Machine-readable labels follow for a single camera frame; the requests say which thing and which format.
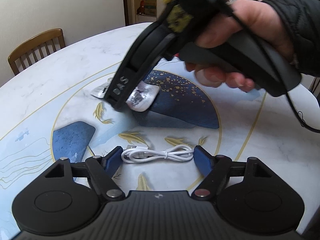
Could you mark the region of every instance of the human hand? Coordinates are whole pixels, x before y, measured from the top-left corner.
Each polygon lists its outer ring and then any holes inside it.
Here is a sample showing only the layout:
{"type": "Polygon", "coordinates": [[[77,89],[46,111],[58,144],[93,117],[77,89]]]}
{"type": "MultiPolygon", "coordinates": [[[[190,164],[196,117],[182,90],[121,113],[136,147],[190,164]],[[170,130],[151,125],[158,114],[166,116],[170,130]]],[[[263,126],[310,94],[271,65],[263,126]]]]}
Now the human hand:
{"type": "MultiPolygon", "coordinates": [[[[256,35],[269,42],[289,62],[293,59],[293,44],[276,11],[268,4],[252,0],[238,0],[232,5],[237,15],[256,35]]],[[[197,38],[196,45],[214,48],[223,44],[233,33],[241,30],[239,24],[225,15],[217,15],[197,38]]],[[[254,82],[238,72],[225,73],[217,65],[203,66],[186,62],[188,71],[195,71],[197,80],[204,86],[219,87],[226,83],[231,88],[249,92],[254,82]]]]}

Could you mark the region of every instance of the black robot gripper base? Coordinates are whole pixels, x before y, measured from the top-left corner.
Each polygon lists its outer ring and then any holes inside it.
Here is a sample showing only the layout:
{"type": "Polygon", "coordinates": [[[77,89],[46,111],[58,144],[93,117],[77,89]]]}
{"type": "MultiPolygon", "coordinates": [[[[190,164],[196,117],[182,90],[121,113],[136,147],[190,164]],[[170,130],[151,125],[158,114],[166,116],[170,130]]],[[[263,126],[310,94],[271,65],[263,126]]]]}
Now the black robot gripper base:
{"type": "Polygon", "coordinates": [[[61,158],[14,199],[16,240],[302,239],[301,197],[262,161],[233,162],[202,147],[194,162],[204,180],[192,192],[130,191],[112,180],[123,149],[82,163],[61,158]],[[243,181],[226,187],[230,177],[243,181]],[[75,177],[88,179],[90,188],[75,177]]]}

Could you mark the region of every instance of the cardboard box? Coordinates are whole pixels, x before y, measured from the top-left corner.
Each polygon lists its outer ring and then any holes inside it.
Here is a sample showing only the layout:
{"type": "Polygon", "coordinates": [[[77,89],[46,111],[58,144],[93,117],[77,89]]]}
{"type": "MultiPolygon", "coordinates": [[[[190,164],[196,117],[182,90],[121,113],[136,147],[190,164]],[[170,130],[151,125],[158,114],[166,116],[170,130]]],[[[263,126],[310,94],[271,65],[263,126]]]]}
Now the cardboard box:
{"type": "Polygon", "coordinates": [[[157,0],[144,0],[145,15],[157,16],[157,0]]]}

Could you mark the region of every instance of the yellow sticker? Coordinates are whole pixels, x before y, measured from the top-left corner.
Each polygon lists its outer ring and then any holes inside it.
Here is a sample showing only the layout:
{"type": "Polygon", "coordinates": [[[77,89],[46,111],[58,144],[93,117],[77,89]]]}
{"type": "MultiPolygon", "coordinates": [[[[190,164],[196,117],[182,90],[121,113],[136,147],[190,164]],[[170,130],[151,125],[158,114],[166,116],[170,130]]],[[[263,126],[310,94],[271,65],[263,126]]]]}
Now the yellow sticker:
{"type": "Polygon", "coordinates": [[[167,17],[169,28],[176,33],[181,33],[188,26],[192,15],[187,14],[184,9],[178,4],[175,5],[167,17]]]}

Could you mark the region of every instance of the blue gripper pad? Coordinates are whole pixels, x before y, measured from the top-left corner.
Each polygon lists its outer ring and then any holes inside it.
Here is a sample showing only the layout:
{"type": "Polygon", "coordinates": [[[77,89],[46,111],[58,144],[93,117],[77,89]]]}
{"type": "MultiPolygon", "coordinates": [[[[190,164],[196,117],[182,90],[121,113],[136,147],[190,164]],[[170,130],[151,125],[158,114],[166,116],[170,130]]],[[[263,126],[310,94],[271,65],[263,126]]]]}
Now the blue gripper pad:
{"type": "Polygon", "coordinates": [[[207,176],[212,170],[210,159],[204,154],[202,147],[196,146],[193,151],[195,164],[203,176],[207,176]]]}
{"type": "Polygon", "coordinates": [[[108,176],[110,176],[110,178],[113,177],[113,175],[116,173],[116,171],[122,164],[122,159],[121,159],[122,152],[123,152],[122,147],[117,146],[108,154],[111,156],[107,160],[105,171],[107,172],[108,176]]]}

